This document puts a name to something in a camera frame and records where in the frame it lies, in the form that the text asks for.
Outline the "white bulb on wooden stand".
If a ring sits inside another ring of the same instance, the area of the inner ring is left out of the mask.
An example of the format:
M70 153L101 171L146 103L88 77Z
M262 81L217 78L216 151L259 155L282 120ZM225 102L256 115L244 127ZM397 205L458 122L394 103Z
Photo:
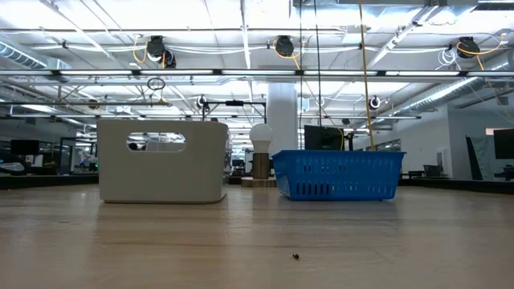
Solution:
M241 186L246 188L276 187L276 179L270 176L269 147L273 131L268 124L256 124L250 130L253 145L252 170L250 177L241 179Z

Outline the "white building column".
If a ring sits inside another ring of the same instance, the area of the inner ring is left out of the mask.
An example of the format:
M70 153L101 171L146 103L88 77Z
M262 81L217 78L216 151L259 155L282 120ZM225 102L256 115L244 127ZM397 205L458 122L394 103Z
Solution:
M273 131L269 152L298 149L297 91L294 83L267 85L267 124Z

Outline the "black monitor screen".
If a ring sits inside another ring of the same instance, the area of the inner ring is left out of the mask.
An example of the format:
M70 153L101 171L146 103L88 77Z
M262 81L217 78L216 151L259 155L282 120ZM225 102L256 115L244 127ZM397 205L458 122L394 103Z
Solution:
M305 125L304 148L307 150L344 150L344 133L338 128Z

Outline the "blue plastic basket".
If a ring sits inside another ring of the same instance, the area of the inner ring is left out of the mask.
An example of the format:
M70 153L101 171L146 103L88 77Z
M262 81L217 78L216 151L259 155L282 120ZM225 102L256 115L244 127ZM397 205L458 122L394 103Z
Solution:
M395 197L404 152L283 150L272 156L279 192L293 201Z

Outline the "grey plastic bin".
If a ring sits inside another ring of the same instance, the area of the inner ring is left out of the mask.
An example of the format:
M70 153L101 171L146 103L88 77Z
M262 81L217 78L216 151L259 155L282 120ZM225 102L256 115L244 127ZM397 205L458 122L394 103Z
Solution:
M174 132L184 144L135 151L133 132ZM107 203L209 204L221 201L228 126L211 121L97 122L100 199Z

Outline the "dark leaning panel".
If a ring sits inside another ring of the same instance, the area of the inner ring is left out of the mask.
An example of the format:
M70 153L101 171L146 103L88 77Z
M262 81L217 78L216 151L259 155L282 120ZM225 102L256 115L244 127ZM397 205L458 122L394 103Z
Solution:
M466 136L466 144L471 167L471 178L474 181L484 181L486 138Z

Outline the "black background rig frame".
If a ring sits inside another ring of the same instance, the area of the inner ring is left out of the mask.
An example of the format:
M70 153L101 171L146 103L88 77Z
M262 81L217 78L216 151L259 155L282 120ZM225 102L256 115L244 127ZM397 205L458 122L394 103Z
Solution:
M209 114L211 114L218 106L227 107L240 107L250 106L258 113L258 118L262 118L264 123L267 123L267 104L264 102L243 101L243 100L226 100L226 101L207 101L203 100L199 106L202 109L202 121L204 121ZM263 111L259 111L256 106L261 105Z

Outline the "black aluminium table frame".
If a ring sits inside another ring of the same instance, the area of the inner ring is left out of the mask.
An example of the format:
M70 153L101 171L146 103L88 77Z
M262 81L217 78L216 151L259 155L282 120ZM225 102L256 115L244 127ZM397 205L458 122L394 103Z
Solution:
M0 190L37 187L98 184L97 175L72 176L0 176ZM514 196L514 181L459 181L451 179L400 179L399 186L419 186L433 189L498 193Z

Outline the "black wall screen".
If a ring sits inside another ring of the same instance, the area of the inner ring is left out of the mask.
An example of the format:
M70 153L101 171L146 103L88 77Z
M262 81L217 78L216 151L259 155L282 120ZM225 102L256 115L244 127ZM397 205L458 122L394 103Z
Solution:
M493 132L496 159L514 159L514 128Z

